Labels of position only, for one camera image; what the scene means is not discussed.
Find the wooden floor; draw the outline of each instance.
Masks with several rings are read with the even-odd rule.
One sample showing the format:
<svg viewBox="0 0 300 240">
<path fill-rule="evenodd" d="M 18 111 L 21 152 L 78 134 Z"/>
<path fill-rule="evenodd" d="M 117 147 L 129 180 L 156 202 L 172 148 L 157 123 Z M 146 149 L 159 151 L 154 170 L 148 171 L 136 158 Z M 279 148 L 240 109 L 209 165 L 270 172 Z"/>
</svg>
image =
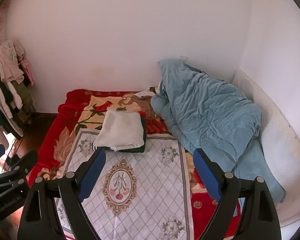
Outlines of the wooden floor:
<svg viewBox="0 0 300 240">
<path fill-rule="evenodd" d="M 17 154 L 20 158 L 30 150 L 39 151 L 40 146 L 57 114 L 38 114 L 25 131 L 21 140 L 16 140 L 9 156 Z"/>
</svg>

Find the dark green folded cloth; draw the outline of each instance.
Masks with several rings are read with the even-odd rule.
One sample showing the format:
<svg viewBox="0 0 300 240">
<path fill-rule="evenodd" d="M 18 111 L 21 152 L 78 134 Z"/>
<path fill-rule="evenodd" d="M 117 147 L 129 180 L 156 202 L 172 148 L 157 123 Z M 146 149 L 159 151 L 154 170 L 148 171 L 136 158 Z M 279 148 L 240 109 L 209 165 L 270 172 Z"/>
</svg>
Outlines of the dark green folded cloth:
<svg viewBox="0 0 300 240">
<path fill-rule="evenodd" d="M 147 139 L 147 133 L 146 133 L 146 120 L 141 117 L 141 124 L 142 124 L 142 128 L 143 128 L 143 141 L 145 142 L 141 147 L 138 148 L 132 148 L 132 149 L 124 149 L 124 150 L 120 150 L 119 152 L 124 152 L 124 153 L 142 153 L 145 151 L 146 149 L 146 139 Z M 105 150 L 110 150 L 110 147 L 102 147 Z"/>
</svg>

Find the bed headboard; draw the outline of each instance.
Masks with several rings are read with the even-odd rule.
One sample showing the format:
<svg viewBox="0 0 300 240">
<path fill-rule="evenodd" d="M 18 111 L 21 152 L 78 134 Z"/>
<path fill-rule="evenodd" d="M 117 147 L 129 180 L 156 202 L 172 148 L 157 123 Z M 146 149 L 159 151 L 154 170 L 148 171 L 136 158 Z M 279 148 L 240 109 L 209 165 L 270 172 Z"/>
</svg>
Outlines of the bed headboard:
<svg viewBox="0 0 300 240">
<path fill-rule="evenodd" d="M 260 141 L 266 162 L 286 191 L 277 205 L 281 227 L 300 220 L 300 141 L 284 115 L 266 93 L 241 70 L 232 82 L 262 110 Z"/>
</svg>

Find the wall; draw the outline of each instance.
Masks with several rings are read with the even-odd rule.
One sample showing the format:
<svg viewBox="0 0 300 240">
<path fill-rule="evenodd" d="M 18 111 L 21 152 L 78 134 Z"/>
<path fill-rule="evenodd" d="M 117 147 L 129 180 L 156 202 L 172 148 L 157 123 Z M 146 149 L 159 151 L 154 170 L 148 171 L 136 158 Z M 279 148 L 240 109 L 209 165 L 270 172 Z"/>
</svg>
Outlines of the wall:
<svg viewBox="0 0 300 240">
<path fill-rule="evenodd" d="M 252 0 L 240 68 L 274 101 L 300 139 L 300 10 L 293 0 Z"/>
<path fill-rule="evenodd" d="M 68 91 L 156 86 L 162 58 L 231 80 L 248 33 L 250 0 L 12 0 L 8 37 L 32 63 L 37 111 Z"/>
</svg>

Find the blue comforter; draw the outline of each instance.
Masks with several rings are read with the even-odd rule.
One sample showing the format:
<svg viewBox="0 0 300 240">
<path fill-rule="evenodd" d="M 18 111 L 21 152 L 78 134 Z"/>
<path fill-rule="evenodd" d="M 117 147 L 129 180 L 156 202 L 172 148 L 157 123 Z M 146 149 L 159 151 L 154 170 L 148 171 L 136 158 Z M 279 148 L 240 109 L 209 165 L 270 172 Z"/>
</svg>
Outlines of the blue comforter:
<svg viewBox="0 0 300 240">
<path fill-rule="evenodd" d="M 151 100 L 154 112 L 191 153 L 202 148 L 223 171 L 238 178 L 262 176 L 275 203 L 284 190 L 269 170 L 258 141 L 261 109 L 235 86 L 216 80 L 178 60 L 158 62 L 160 93 Z"/>
</svg>

